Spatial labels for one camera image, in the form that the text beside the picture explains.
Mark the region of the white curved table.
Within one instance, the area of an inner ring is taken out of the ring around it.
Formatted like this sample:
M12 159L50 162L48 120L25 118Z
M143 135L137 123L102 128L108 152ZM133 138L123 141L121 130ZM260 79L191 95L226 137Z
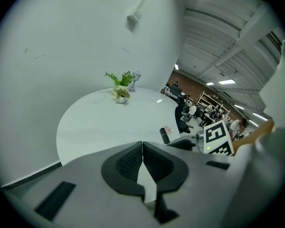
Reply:
M57 128L57 152L62 165L94 152L137 141L163 143L160 129L180 137L175 120L177 104L169 97L144 88L130 93L123 104L111 89L88 94L73 103Z

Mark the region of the small succulent in white pot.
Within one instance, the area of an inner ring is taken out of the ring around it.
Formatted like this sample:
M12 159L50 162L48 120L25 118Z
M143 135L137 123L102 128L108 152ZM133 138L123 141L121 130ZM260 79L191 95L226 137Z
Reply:
M115 92L116 92L115 100L120 104L125 103L130 98L130 94L128 93L127 90L120 88L118 90L115 90Z

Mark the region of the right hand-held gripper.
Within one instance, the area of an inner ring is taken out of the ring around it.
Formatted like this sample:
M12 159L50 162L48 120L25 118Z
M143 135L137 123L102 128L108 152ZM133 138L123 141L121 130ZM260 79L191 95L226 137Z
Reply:
M195 135L186 135L167 144L182 150L188 150L203 154L230 156L234 154L234 148L223 121L210 124Z

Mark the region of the grey lantern ornament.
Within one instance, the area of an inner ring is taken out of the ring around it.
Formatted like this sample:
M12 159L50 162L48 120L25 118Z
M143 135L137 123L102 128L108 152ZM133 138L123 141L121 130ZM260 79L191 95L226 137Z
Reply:
M131 86L129 87L129 91L135 92L134 86L135 86L135 83L140 79L141 73L139 71L135 71L135 72L133 72L132 76L133 76L133 82L132 82Z

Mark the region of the white wall junction box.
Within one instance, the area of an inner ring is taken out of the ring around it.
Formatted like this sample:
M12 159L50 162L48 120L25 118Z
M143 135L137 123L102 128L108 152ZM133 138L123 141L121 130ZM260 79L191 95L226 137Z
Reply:
M134 23L139 23L142 18L142 13L139 9L134 9L127 18Z

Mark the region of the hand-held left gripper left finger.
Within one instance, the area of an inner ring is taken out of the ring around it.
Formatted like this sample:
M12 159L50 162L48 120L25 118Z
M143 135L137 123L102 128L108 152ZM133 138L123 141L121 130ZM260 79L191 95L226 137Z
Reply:
M101 167L104 181L116 192L145 198L145 189L137 183L143 162L143 144L135 142L126 149L107 158Z

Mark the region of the green plant in white pot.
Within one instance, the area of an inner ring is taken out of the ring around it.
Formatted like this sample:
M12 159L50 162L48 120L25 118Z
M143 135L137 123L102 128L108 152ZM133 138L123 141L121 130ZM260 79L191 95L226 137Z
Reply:
M114 96L117 95L116 91L119 89L125 90L126 92L129 92L129 85L134 80L135 76L130 73L130 71L124 72L122 74L122 78L118 79L118 77L113 73L105 72L105 76L109 77L113 80L114 86L112 88L112 94Z

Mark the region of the person's white t-shirt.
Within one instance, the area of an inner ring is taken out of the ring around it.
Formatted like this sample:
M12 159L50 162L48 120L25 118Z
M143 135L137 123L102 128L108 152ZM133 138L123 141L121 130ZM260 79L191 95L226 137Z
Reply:
M274 121L275 128L285 129L285 40L276 71L259 95L266 106L264 113Z

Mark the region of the person's right forearm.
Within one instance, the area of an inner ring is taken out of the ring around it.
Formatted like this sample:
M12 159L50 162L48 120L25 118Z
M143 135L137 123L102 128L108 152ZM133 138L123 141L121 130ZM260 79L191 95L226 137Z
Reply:
M236 154L239 147L245 144L253 144L256 139L260 136L270 134L274 127L274 121L272 119L264 122L261 126L259 126L256 130L254 130L251 134L241 139L232 142L232 146L234 149L234 154Z

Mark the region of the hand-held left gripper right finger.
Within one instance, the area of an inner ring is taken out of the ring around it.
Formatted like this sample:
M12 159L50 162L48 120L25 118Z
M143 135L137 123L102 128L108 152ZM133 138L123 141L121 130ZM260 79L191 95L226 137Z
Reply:
M167 208L163 195L181 187L189 175L189 168L180 158L149 142L143 142L142 147L144 165L157 185L154 217L164 224L179 215Z

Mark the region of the black office chair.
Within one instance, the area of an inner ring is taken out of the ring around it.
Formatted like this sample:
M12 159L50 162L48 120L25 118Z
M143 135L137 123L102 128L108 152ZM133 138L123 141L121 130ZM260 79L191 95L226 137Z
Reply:
M179 133L190 133L189 127L186 125L186 122L181 120L182 117L182 105L178 105L175 108L175 120L179 130Z

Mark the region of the white shelf rack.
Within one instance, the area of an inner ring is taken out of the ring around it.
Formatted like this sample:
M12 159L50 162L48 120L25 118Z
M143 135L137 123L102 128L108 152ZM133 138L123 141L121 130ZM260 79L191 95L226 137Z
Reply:
M218 111L225 115L225 118L229 115L230 110L228 110L223 104L219 103L216 99L206 94L205 91L202 91L196 101L197 106L200 106L204 111L209 105L212 105L212 108L218 109Z

